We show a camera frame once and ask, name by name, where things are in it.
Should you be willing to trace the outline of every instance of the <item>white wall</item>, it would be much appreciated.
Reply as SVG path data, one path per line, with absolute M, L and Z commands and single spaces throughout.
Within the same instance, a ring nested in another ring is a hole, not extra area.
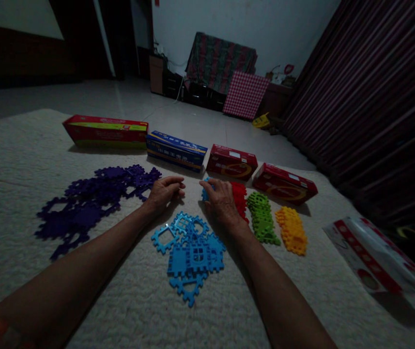
M 48 0 L 0 0 L 0 27 L 63 39 Z
M 151 48 L 151 34 L 149 23 L 137 0 L 131 0 L 133 29 L 135 31 L 136 46 Z
M 255 48 L 256 74 L 293 64 L 304 67 L 339 0 L 153 0 L 155 39 L 169 60 L 183 64 L 196 32 Z M 184 75 L 186 64 L 170 66 Z

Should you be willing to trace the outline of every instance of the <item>red checkered cloth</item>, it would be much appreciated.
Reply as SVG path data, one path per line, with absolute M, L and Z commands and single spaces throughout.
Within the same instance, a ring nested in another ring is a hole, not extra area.
M 269 82 L 269 79 L 235 70 L 223 112 L 254 119 Z

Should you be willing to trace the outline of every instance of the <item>yellow interlocking block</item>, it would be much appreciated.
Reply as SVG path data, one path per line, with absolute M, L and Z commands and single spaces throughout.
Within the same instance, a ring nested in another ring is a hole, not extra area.
M 296 210 L 284 206 L 275 212 L 275 217 L 281 227 L 281 238 L 286 249 L 298 255 L 306 255 L 307 236 Z

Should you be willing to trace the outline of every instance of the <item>green interlocking block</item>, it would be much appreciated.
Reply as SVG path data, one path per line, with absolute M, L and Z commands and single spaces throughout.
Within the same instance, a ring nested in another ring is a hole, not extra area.
M 261 243 L 280 245 L 281 242 L 274 232 L 274 220 L 267 196 L 254 192 L 247 198 L 247 206 L 251 211 L 252 226 L 257 240 Z

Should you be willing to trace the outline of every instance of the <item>red box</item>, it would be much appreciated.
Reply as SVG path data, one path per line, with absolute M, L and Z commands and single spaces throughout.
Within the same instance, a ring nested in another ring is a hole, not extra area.
M 257 169 L 254 154 L 214 144 L 207 163 L 207 171 L 247 181 Z
M 268 163 L 262 165 L 252 185 L 297 206 L 318 194 L 317 187 L 311 180 Z
M 146 149 L 145 122 L 74 115 L 63 126 L 79 147 Z

